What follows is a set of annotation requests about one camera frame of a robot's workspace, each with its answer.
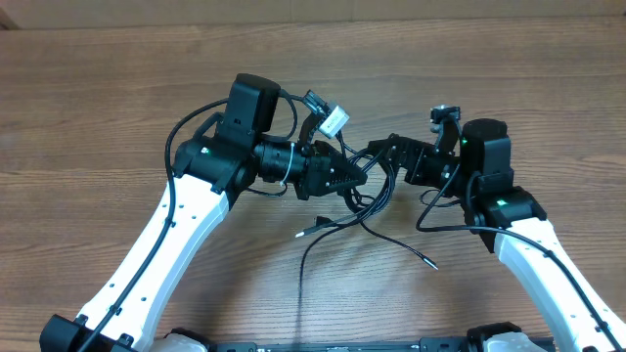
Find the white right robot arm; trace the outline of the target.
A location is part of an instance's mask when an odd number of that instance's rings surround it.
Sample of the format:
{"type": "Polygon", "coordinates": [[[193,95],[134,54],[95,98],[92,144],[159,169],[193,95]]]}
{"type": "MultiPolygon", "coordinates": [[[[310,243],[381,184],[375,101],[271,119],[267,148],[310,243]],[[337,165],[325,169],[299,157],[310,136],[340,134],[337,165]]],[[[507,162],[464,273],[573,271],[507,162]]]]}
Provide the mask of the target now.
{"type": "Polygon", "coordinates": [[[481,118],[459,127],[443,121],[433,144],[392,135],[368,149],[406,169],[408,183],[460,200],[463,224],[431,230],[479,235],[520,282],[560,350],[624,350],[624,322],[569,258],[538,200],[514,184],[505,122],[481,118]]]}

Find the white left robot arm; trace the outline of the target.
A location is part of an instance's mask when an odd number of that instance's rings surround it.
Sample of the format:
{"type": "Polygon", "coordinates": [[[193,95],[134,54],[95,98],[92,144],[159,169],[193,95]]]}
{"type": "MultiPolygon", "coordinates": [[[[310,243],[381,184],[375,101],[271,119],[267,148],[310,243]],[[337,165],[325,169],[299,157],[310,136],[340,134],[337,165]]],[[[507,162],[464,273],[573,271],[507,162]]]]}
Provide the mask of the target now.
{"type": "Polygon", "coordinates": [[[194,110],[210,117],[178,149],[164,151],[166,188],[152,218],[103,288],[77,316],[53,316],[43,351],[147,351],[162,313],[209,234],[256,178],[294,186],[307,200],[365,183],[321,132],[335,137],[349,115],[313,92],[287,93],[240,73],[223,100],[194,110]]]}

